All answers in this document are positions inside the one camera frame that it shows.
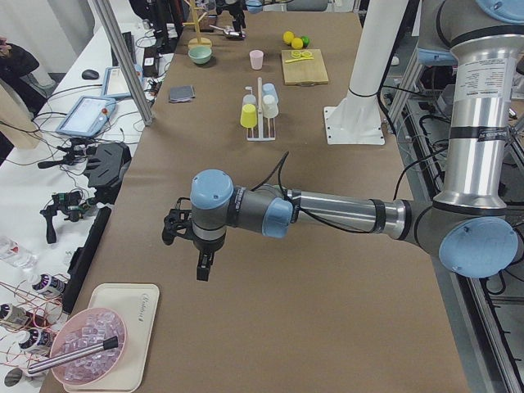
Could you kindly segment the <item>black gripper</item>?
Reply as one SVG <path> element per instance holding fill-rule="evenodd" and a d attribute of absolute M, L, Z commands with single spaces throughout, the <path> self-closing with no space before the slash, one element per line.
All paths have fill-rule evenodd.
<path fill-rule="evenodd" d="M 213 240 L 206 240 L 195 236 L 192 242 L 200 251 L 196 267 L 196 279 L 198 281 L 208 281 L 214 263 L 213 251 L 218 251 L 224 245 L 225 236 L 223 235 Z"/>

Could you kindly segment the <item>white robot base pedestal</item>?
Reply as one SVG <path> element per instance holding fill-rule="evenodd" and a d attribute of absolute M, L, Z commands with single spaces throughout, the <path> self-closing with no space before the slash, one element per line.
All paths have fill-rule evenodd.
<path fill-rule="evenodd" d="M 346 97 L 326 106 L 324 128 L 329 145 L 385 144 L 380 110 L 380 90 L 386 68 L 409 7 L 417 1 L 371 1 L 350 77 Z"/>

